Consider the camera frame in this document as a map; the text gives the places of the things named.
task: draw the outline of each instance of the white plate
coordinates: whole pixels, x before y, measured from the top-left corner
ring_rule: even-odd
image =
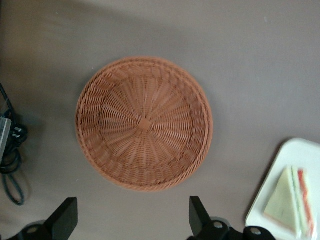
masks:
[[[273,165],[245,220],[246,226],[260,226],[269,230],[277,240],[295,240],[295,235],[263,215],[282,171],[288,165],[307,170],[310,181],[312,207],[317,217],[317,240],[320,240],[320,145],[301,138],[287,141],[280,149]]]

